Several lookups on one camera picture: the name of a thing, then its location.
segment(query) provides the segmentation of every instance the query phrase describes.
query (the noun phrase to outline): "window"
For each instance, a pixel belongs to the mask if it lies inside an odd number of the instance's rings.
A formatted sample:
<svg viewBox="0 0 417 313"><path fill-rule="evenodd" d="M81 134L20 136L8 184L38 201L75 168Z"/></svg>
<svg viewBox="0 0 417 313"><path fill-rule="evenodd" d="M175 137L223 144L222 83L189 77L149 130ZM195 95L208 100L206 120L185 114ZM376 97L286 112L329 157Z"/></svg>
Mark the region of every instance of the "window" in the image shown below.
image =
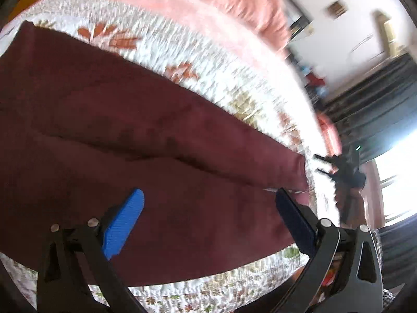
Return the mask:
<svg viewBox="0 0 417 313"><path fill-rule="evenodd" d="M414 147L417 147L417 132L375 159L386 226L417 213L417 154Z"/></svg>

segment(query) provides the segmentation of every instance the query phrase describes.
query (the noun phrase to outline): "red object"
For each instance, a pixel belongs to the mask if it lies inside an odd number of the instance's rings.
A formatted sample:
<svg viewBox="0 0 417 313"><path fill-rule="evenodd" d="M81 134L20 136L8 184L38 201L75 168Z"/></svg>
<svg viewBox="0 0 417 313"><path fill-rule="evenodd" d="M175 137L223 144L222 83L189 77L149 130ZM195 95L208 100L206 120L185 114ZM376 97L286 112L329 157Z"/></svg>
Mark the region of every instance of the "red object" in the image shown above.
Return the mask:
<svg viewBox="0 0 417 313"><path fill-rule="evenodd" d="M327 271L326 276L324 277L324 280L322 282L322 286L327 287L327 286L331 285L334 281L335 275L336 275L335 270L330 268Z"/></svg>
<svg viewBox="0 0 417 313"><path fill-rule="evenodd" d="M320 87L325 86L326 82L324 82L324 79L319 79L314 73L310 72L306 75L306 78L309 81L309 85L314 87Z"/></svg>
<svg viewBox="0 0 417 313"><path fill-rule="evenodd" d="M0 250L14 260L37 269L51 224L100 217L136 187L145 207L112 259L126 285L220 273L293 242L264 188L308 189L304 157L201 96L28 22L0 81Z"/></svg>
<svg viewBox="0 0 417 313"><path fill-rule="evenodd" d="M326 143L327 154L331 157L333 155L341 155L342 145L336 126L326 114L317 112L316 115L318 124L320 125L320 129L322 131L322 137Z"/></svg>

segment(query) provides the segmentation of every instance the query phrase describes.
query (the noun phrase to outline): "folded cloth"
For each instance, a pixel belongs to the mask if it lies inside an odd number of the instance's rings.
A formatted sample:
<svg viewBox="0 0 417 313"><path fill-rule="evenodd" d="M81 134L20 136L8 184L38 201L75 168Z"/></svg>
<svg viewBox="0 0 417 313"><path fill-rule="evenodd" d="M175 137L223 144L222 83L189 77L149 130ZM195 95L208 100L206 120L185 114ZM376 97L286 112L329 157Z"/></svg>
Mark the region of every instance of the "folded cloth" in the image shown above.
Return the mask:
<svg viewBox="0 0 417 313"><path fill-rule="evenodd" d="M15 261L38 269L51 224L100 217L133 188L145 208L111 261L128 286L217 274L293 242L264 189L307 190L304 157L192 91L28 22L0 81L0 251Z"/></svg>

